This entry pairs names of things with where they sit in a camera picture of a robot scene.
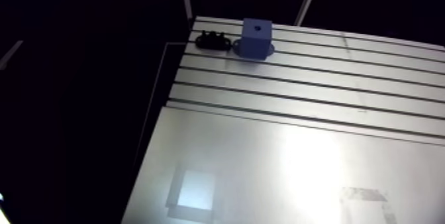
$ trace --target blue 3d printed part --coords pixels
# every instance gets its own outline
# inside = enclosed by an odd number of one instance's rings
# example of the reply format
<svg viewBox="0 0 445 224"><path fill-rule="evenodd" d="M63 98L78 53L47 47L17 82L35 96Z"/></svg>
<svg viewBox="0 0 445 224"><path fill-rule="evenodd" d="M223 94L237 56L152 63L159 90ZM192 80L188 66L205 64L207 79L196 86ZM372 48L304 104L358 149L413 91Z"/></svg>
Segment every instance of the blue 3d printed part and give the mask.
<svg viewBox="0 0 445 224"><path fill-rule="evenodd" d="M243 58L265 60L273 53L272 22L245 18L242 25L242 36L235 40L235 53Z"/></svg>

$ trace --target metal plate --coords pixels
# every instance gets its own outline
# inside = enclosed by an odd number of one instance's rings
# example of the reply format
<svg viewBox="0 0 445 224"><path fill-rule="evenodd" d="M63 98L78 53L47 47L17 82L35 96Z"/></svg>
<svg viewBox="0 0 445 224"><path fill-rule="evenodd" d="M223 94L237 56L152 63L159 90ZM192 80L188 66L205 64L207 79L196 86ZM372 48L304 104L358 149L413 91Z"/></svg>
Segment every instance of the metal plate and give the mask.
<svg viewBox="0 0 445 224"><path fill-rule="evenodd" d="M364 111L338 105L179 84L173 85L170 98L313 121L445 137L444 121L394 113Z"/></svg>
<svg viewBox="0 0 445 224"><path fill-rule="evenodd" d="M423 117L444 118L445 116L445 107L442 103L362 93L315 85L281 82L249 76L181 68L177 71L175 81L221 89L275 95L276 97L287 97L295 100L345 105L357 109L390 111L408 115L415 114L422 115Z"/></svg>
<svg viewBox="0 0 445 224"><path fill-rule="evenodd" d="M283 66L272 66L269 64L245 62L243 60L225 60L185 55L181 61L181 66L216 72L261 76L263 78L285 80L288 82L304 82L326 87L341 87L342 89L402 95L404 97L416 97L419 99L431 99L436 101L445 99L445 90L436 87L387 80L375 80L358 76L348 76Z"/></svg>
<svg viewBox="0 0 445 224"><path fill-rule="evenodd" d="M437 146L164 108L123 223L437 223L444 163ZM178 168L201 176L183 187ZM168 204L209 175L211 210Z"/></svg>
<svg viewBox="0 0 445 224"><path fill-rule="evenodd" d="M217 52L212 50L198 49L196 45L194 45L194 43L187 44L185 53L232 58L237 60L240 59L233 52ZM360 63L357 62L357 60L351 60L351 59L342 60L342 59L332 59L332 58L320 58L313 56L275 52L271 56L268 56L268 58L262 61L261 63L273 64L279 66L291 66L295 68L307 68L310 70L322 70L327 72L350 74L361 77L399 80L404 82L415 82L422 84L445 86L445 74L433 74L431 72L420 72L404 68L394 68L384 65L376 66L374 64ZM430 68L439 70L440 66L434 66L434 64L431 64Z"/></svg>
<svg viewBox="0 0 445 224"><path fill-rule="evenodd" d="M297 125L299 127L309 127L309 128L315 128L315 129L321 129L321 130L336 131L336 132L341 132L341 133L360 134L360 135L365 135L365 136L370 136L370 137L379 137L379 138L385 138L385 139L393 139L393 140L400 140L400 141L410 141L410 142L417 142L417 143L423 143L423 144L433 144L433 145L445 146L445 139L416 136L416 135L410 135L407 133L396 133L396 132L382 131L382 130L377 130L377 129L362 128L362 127L357 127L357 126L337 125L334 123L317 122L317 121L310 121L310 120L305 120L305 119L289 118L289 117L283 117L283 116L278 116L278 115L263 114L263 113L258 113L258 112L243 111L243 110L229 109L229 108L223 108L223 107L213 107L210 105L201 105L201 104L196 104L196 103L192 103L192 102L186 103L186 102L170 100L167 102L166 105L168 107L175 108L175 109L186 109L186 110L198 111L198 112L203 112L203 113L212 113L212 114L217 114L217 115L240 117L243 119L253 119L253 120L256 119L256 120L272 122L272 123L281 123L281 124L286 124L286 125Z"/></svg>

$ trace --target black background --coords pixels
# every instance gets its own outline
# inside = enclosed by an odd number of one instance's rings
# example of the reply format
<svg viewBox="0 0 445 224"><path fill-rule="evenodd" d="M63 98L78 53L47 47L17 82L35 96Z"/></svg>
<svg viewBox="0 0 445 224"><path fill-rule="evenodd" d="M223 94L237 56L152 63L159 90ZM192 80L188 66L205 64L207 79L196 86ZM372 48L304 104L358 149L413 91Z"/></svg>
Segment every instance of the black background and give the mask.
<svg viewBox="0 0 445 224"><path fill-rule="evenodd" d="M191 0L292 25L303 0ZM442 0L314 0L303 26L444 44ZM0 192L14 223L119 223L183 46L183 0L0 0Z"/></svg>

